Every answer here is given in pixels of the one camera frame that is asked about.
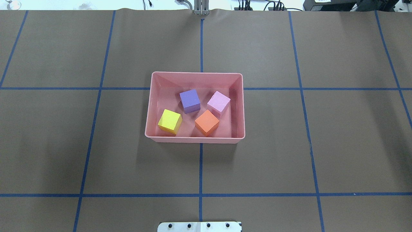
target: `black cable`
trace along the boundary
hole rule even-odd
[[[282,8],[285,7],[285,4],[283,4],[283,2],[281,2],[281,1],[268,1],[268,0],[265,0],[265,1],[267,1],[268,3],[266,4],[265,8],[263,9],[264,11],[266,10],[267,6],[270,3],[273,3],[273,10],[282,10]]]
[[[389,2],[389,0],[387,0],[386,3],[385,3],[385,5],[384,5],[384,7],[380,9],[381,11],[384,11],[384,10],[385,10],[386,5],[388,4],[388,2]]]
[[[273,2],[273,7],[275,7],[276,2],[274,2],[274,1],[267,1],[267,2],[268,2],[268,3],[266,4],[266,6],[265,6],[265,8],[263,9],[263,11],[265,11],[266,8],[267,8],[267,5],[269,5],[269,4],[272,3],[272,2]]]
[[[303,11],[303,10],[298,9],[298,8],[283,8],[282,10],[286,10],[286,9],[297,9],[297,10]]]

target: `cube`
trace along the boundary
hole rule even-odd
[[[182,116],[176,112],[165,109],[159,120],[158,126],[160,129],[170,132],[172,134],[177,134],[180,125],[182,124]]]
[[[182,100],[183,110],[185,111],[185,114],[200,110],[200,100],[197,96],[196,90],[181,92],[180,99]]]
[[[229,102],[230,98],[224,96],[219,91],[216,91],[207,103],[207,109],[210,110],[210,112],[212,112],[217,118],[221,118],[223,113],[227,110]]]
[[[205,136],[209,136],[219,126],[219,119],[216,118],[209,110],[206,110],[195,121],[194,125]]]

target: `pink plastic bin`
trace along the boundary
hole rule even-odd
[[[185,114],[179,94],[196,89],[200,111]],[[219,127],[205,137],[194,120],[207,109],[207,102],[219,91],[230,98]],[[161,130],[157,123],[164,109],[180,113],[183,122],[176,136]],[[150,84],[149,107],[145,135],[156,142],[185,143],[238,143],[245,137],[245,111],[243,101],[243,76],[240,73],[181,73],[154,72]]]

